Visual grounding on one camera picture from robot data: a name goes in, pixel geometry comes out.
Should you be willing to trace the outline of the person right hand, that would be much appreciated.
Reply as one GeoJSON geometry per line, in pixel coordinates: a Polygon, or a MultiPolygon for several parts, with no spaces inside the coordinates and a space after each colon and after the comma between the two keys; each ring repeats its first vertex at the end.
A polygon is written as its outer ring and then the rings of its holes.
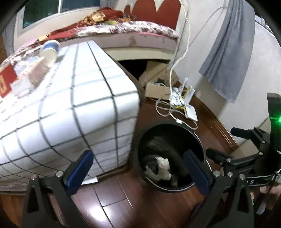
{"type": "Polygon", "coordinates": [[[275,174],[268,185],[251,187],[250,196],[255,214],[273,210],[280,200],[280,174],[275,174]]]}

